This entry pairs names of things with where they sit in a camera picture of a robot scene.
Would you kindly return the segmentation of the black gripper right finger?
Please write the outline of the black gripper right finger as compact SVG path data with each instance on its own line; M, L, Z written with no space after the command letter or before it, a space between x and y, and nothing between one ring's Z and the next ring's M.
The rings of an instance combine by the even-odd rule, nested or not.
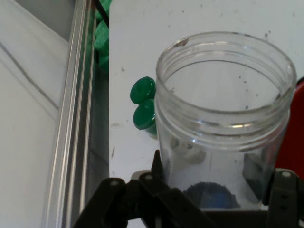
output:
M278 169L268 202L267 228L301 228L304 220L304 180L295 172Z

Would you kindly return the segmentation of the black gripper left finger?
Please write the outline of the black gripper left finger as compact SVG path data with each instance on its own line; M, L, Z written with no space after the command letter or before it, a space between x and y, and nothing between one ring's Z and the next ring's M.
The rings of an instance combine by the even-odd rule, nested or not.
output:
M141 219L147 228L212 228L213 221L177 188L162 180L159 150L152 168L126 183L120 178L103 180L73 225L75 228L125 228Z

